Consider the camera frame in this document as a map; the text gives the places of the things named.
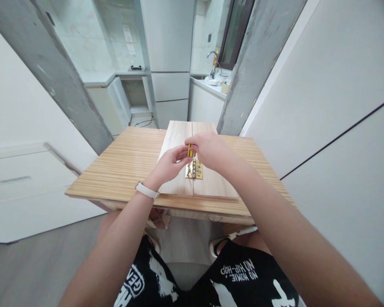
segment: white watch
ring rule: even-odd
[[[141,192],[142,194],[152,199],[157,199],[160,194],[159,192],[155,192],[150,188],[147,188],[146,186],[144,186],[141,181],[138,182],[138,184],[135,187],[135,190],[137,190],[138,192]]]

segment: window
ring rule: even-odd
[[[219,64],[232,70],[236,64],[243,37],[249,23],[254,0],[231,0],[223,35]]]

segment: wooden table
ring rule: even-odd
[[[83,198],[112,211],[122,209],[158,161],[166,130],[128,127],[67,189],[66,195]],[[221,136],[290,203],[294,202],[253,139]],[[241,198],[170,196],[161,194],[154,207],[171,216],[253,225]]]

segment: wood grain tabletop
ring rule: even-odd
[[[135,185],[144,180],[155,167],[166,130],[128,127],[77,178],[66,195],[88,200],[100,200],[123,208],[135,193]],[[221,136],[244,157],[291,204],[292,198],[253,139]],[[183,209],[225,216],[250,217],[241,198],[192,197],[160,195],[154,207]]]

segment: faucet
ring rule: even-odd
[[[211,54],[215,54],[215,57],[216,57],[216,62],[215,62],[215,67],[212,69],[212,71],[210,72],[210,75],[212,77],[212,79],[215,79],[215,73],[216,73],[216,66],[219,65],[219,56],[218,54],[216,53],[216,51],[211,51],[208,53],[208,55],[206,56],[206,58],[208,58]]]

